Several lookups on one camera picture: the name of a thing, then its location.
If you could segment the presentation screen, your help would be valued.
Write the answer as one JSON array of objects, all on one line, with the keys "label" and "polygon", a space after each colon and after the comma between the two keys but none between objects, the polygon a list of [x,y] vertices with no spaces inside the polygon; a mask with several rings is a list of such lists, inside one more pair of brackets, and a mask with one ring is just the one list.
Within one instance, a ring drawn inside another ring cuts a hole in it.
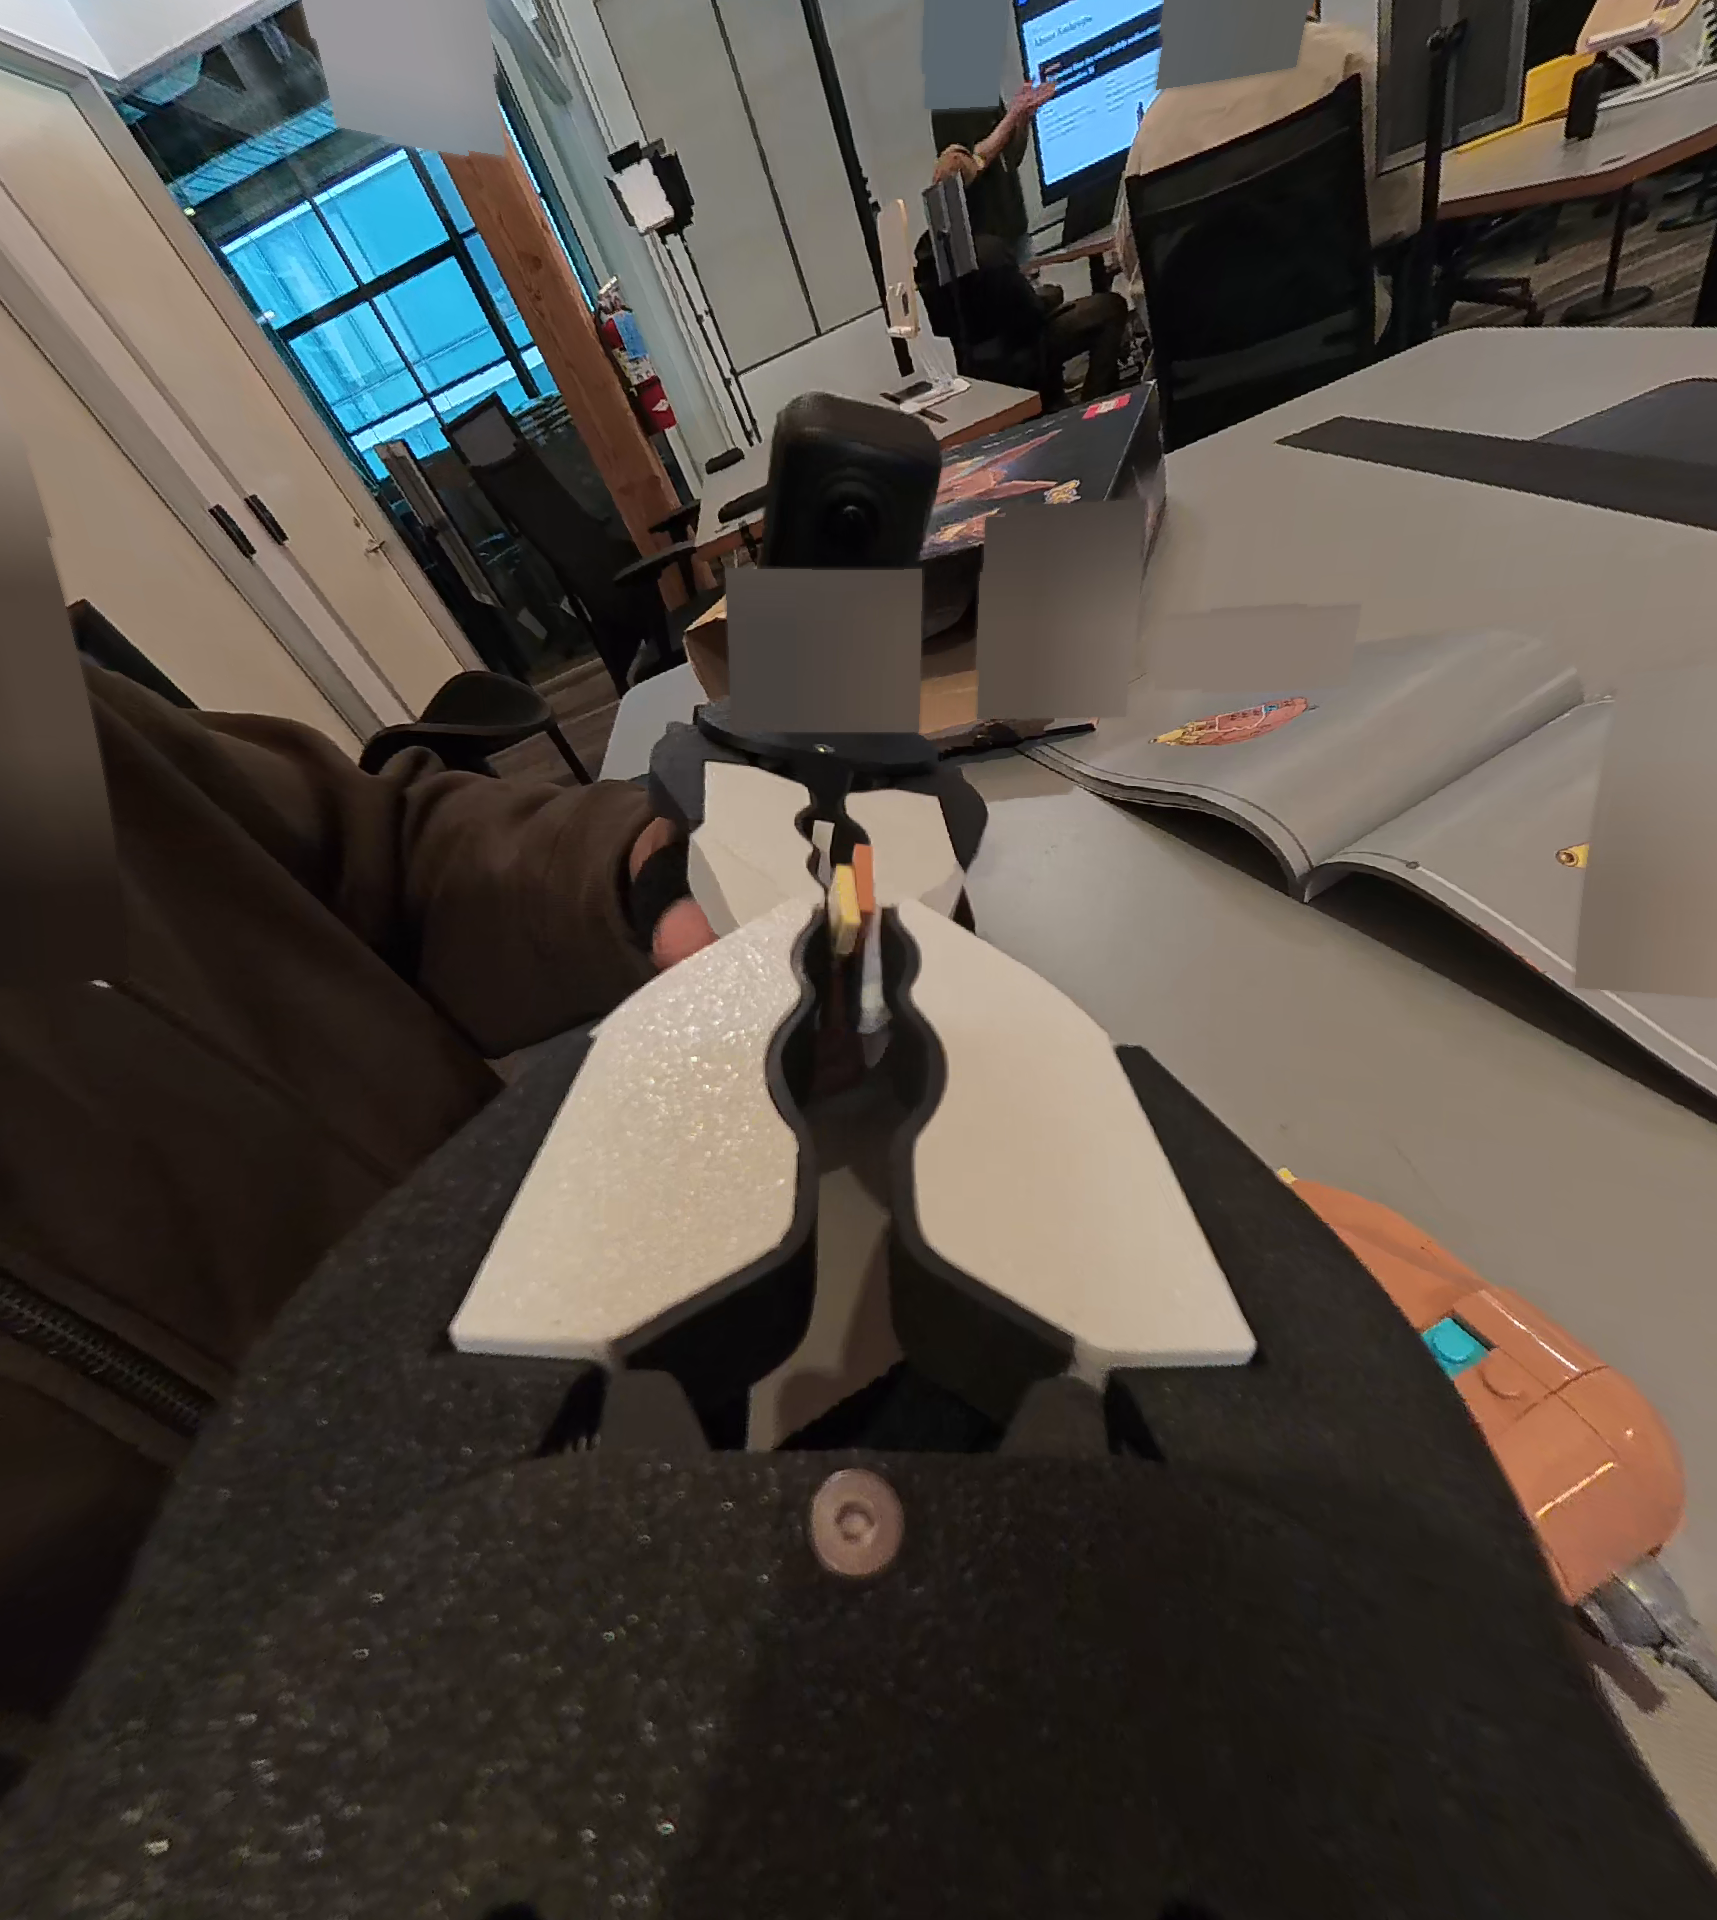
[{"label": "presentation screen", "polygon": [[1025,82],[1049,88],[1034,115],[1043,203],[1115,184],[1156,95],[1161,3],[1014,3]]}]

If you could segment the white cabinet doors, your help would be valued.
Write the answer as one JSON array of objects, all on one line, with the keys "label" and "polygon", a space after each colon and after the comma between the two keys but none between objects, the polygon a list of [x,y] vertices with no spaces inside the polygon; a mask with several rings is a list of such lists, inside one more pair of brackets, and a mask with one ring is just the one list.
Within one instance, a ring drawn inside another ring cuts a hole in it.
[{"label": "white cabinet doors", "polygon": [[0,382],[61,592],[345,751],[477,654],[97,77],[0,33]]}]

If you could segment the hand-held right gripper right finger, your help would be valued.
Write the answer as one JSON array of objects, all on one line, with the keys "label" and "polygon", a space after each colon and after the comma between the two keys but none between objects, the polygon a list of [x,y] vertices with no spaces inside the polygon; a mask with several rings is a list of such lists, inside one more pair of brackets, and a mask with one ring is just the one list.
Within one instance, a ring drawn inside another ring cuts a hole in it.
[{"label": "hand-held right gripper right finger", "polygon": [[1058,988],[908,899],[897,1023],[936,1050],[898,1225],[1061,1369],[1244,1367],[1240,1310],[1110,1037]]}]

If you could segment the large window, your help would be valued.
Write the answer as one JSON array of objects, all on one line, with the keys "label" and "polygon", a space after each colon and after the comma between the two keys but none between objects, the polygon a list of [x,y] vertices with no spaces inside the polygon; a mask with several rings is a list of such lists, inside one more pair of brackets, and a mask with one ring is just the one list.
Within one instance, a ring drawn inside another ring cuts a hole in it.
[{"label": "large window", "polygon": [[111,104],[370,485],[383,444],[431,457],[486,398],[556,398],[445,162],[336,123],[300,5]]}]

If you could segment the grey office table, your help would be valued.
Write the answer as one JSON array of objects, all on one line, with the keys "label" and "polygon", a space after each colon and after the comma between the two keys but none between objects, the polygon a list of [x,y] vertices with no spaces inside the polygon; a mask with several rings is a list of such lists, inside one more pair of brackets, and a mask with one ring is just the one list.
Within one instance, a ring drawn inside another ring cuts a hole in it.
[{"label": "grey office table", "polygon": [[[1441,166],[1441,222],[1570,202],[1624,202],[1644,179],[1717,153],[1717,61],[1676,88],[1628,88],[1605,99],[1588,139],[1544,121],[1480,139]],[[1690,325],[1717,328],[1717,226]]]}]

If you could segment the printed toy set box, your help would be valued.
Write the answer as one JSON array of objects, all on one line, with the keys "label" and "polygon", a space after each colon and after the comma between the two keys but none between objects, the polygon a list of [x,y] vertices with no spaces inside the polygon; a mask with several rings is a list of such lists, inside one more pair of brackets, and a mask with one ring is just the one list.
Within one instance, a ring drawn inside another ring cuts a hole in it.
[{"label": "printed toy set box", "polygon": [[[937,751],[1125,712],[1161,498],[1151,389],[941,448],[917,551],[917,718]],[[703,706],[727,691],[724,606],[686,642]]]}]

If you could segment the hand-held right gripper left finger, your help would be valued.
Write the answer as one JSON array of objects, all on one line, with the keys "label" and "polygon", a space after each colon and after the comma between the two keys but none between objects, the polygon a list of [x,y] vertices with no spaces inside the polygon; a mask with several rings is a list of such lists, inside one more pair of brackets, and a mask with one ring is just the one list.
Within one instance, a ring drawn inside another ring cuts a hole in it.
[{"label": "hand-held right gripper left finger", "polygon": [[628,1359],[799,1251],[806,1153],[773,1060],[813,921],[786,899],[599,1021],[447,1324],[458,1352]]}]

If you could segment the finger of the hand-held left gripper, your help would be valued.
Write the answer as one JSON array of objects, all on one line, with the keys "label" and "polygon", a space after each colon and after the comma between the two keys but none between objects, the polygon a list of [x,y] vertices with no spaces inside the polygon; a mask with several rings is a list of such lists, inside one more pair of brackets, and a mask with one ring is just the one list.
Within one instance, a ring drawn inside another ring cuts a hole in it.
[{"label": "finger of the hand-held left gripper", "polygon": [[686,880],[717,939],[779,908],[822,912],[808,834],[813,797],[799,780],[748,764],[700,771],[700,823],[686,837]]},{"label": "finger of the hand-held left gripper", "polygon": [[875,904],[956,904],[966,859],[954,849],[941,801],[905,785],[874,785],[837,797],[833,819],[852,845],[874,849]]}]

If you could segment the grey instruction booklet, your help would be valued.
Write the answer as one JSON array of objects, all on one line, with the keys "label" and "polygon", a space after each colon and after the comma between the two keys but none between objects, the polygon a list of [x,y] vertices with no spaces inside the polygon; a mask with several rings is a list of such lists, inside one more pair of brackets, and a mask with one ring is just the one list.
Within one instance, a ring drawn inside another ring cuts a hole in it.
[{"label": "grey instruction booklet", "polygon": [[1192,809],[1263,845],[1297,899],[1348,876],[1468,926],[1717,1102],[1717,999],[1583,990],[1583,868],[1609,698],[1511,632],[1374,642],[1343,682],[1280,694],[1132,686],[1024,752],[1115,804]]}]

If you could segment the person's left forearm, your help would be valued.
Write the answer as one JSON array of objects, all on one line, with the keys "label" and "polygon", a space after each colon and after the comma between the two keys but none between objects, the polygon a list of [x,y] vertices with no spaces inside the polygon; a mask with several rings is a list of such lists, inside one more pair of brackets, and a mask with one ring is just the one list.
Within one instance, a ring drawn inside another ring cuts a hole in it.
[{"label": "person's left forearm", "polygon": [[309,726],[175,708],[126,675],[83,664],[120,832],[166,809],[222,828],[237,854],[190,873],[240,876],[253,859],[422,994],[486,1060],[607,1014],[655,975],[630,918],[651,807],[634,784],[556,785],[526,774],[454,774],[424,751],[357,771]]}]

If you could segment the red fire extinguisher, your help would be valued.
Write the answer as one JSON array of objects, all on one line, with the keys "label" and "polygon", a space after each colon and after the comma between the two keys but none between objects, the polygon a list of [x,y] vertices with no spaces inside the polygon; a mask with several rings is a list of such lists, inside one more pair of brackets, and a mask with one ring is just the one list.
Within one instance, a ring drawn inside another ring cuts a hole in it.
[{"label": "red fire extinguisher", "polygon": [[643,342],[634,313],[617,301],[597,306],[597,338],[605,358],[617,374],[621,386],[634,407],[634,417],[646,436],[670,434],[675,423],[672,404],[655,372],[651,353]]}]

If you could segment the black office chair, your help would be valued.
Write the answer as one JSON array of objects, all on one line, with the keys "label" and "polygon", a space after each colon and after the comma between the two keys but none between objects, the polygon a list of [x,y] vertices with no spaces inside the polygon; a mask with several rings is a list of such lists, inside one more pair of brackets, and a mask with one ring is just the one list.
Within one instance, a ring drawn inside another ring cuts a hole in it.
[{"label": "black office chair", "polygon": [[1361,91],[1123,184],[1165,450],[1374,360]]},{"label": "black office chair", "polygon": [[428,752],[451,774],[492,775],[498,755],[534,738],[552,742],[572,780],[593,784],[541,691],[512,675],[467,671],[443,682],[416,718],[373,731],[357,767],[375,775],[400,755]]},{"label": "black office chair", "polygon": [[683,586],[697,588],[691,541],[639,554],[568,493],[498,392],[455,413],[445,439],[500,520],[544,557],[615,691],[686,661],[683,630],[696,614],[665,606],[661,577],[677,568]]}]

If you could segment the studio light panel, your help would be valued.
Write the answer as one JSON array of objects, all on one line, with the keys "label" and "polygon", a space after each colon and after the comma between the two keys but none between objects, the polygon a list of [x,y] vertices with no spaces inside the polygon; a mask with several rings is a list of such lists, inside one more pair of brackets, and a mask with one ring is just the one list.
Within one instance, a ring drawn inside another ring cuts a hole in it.
[{"label": "studio light panel", "polygon": [[740,454],[745,454],[745,448],[758,445],[762,439],[743,380],[732,367],[717,306],[708,300],[686,235],[696,217],[696,197],[683,162],[661,139],[646,139],[610,153],[605,166],[610,197],[626,222],[642,237],[655,240],[665,255],[665,266],[670,269],[677,300],[696,329],[700,353],[724,392],[735,444]]}]

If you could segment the orange toy brick model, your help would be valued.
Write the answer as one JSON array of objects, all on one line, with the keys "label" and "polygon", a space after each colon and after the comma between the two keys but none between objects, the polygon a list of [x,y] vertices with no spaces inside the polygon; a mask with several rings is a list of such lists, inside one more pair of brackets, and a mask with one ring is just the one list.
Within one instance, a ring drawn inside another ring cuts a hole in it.
[{"label": "orange toy brick model", "polygon": [[1600,1645],[1717,1704],[1717,1650],[1659,1565],[1685,1471],[1654,1405],[1583,1341],[1384,1204],[1275,1169],[1377,1279],[1494,1454],[1552,1582]]}]

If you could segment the wooden post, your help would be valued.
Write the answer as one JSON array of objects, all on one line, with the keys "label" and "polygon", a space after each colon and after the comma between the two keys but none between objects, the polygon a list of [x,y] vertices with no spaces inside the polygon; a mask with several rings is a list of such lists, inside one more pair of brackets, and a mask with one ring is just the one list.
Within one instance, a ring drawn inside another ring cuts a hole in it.
[{"label": "wooden post", "polygon": [[639,554],[661,548],[666,541],[656,523],[677,506],[672,481],[634,417],[628,389],[509,135],[498,157],[443,154],[443,162],[630,541]]}]

